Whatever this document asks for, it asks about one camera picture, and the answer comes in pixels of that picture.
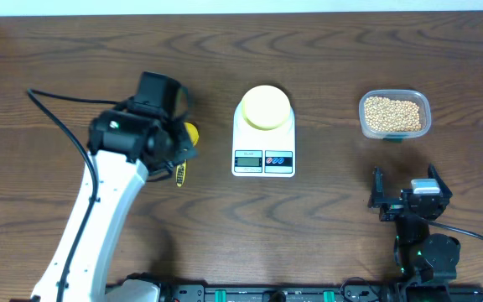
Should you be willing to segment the yellow measuring scoop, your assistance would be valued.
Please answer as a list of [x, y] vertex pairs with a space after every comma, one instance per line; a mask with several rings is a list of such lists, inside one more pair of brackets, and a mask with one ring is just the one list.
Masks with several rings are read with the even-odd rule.
[[182, 187], [187, 175], [187, 162], [196, 156], [196, 144], [200, 139], [198, 128], [191, 122], [184, 122], [186, 136], [184, 137], [184, 152], [188, 155], [184, 156], [184, 160], [176, 166], [175, 183], [178, 187]]

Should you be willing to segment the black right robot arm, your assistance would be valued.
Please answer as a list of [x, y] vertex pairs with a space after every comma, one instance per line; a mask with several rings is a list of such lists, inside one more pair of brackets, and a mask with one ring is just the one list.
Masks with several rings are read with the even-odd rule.
[[460, 242], [431, 233], [429, 224], [441, 216], [453, 193], [433, 165], [428, 176], [411, 181], [399, 197], [384, 193], [383, 173], [373, 170], [368, 206], [379, 210], [379, 219], [395, 224], [394, 258], [402, 278], [382, 288], [382, 301], [449, 301], [449, 281], [456, 279]]

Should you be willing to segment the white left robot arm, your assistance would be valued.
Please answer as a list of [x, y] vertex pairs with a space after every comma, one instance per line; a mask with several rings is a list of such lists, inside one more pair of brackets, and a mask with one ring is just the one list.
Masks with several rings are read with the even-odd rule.
[[196, 155], [186, 116], [107, 110], [92, 120], [80, 190], [32, 301], [159, 301], [152, 281], [108, 290], [107, 275], [127, 214], [148, 180], [161, 181]]

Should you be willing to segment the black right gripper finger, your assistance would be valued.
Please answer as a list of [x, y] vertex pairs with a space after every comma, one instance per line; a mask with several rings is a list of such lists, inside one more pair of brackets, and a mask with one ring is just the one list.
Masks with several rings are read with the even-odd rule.
[[442, 195], [451, 195], [451, 190], [449, 187], [442, 181], [439, 173], [437, 172], [435, 166], [433, 164], [428, 165], [428, 177], [430, 179], [434, 179], [438, 184], [441, 194]]
[[382, 172], [378, 167], [374, 168], [373, 171], [373, 184], [371, 188], [371, 200], [379, 200], [384, 197]]

